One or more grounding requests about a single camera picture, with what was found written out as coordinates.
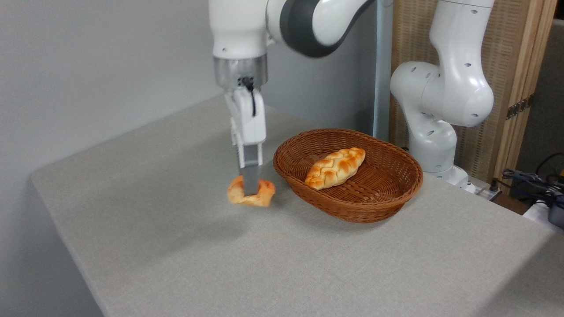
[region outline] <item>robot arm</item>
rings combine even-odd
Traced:
[[[334,52],[374,0],[269,0],[268,32],[306,56]]]
[[[440,65],[410,61],[392,75],[390,88],[409,130],[409,152],[423,171],[466,188],[454,166],[451,124],[476,126],[490,114],[494,94],[482,71],[481,48],[494,0],[439,0],[430,40]]]
[[[245,195],[258,191],[266,139],[261,86],[266,47],[275,41],[309,57],[331,54],[374,0],[209,0],[214,69],[231,112]]]

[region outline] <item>brown woven basket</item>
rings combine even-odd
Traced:
[[[323,190],[305,185],[303,181],[315,162],[351,147],[366,150],[366,158],[353,177]],[[345,129],[311,130],[288,139],[274,154],[274,168],[301,199],[330,215],[357,223],[393,216],[423,183],[421,166],[409,153]]]

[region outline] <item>table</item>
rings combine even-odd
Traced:
[[[354,224],[272,167],[313,126],[267,109],[270,208],[231,205],[218,97],[34,172],[105,316],[564,316],[564,239],[425,177],[392,218]]]

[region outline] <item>pastry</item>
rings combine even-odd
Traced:
[[[259,179],[258,180],[258,193],[256,195],[245,196],[243,189],[243,176],[240,175],[231,182],[227,189],[227,197],[232,204],[241,204],[249,206],[270,206],[272,196],[276,192],[274,184],[271,182]]]
[[[317,190],[340,185],[356,174],[365,156],[366,151],[356,147],[331,153],[314,163],[305,183]]]

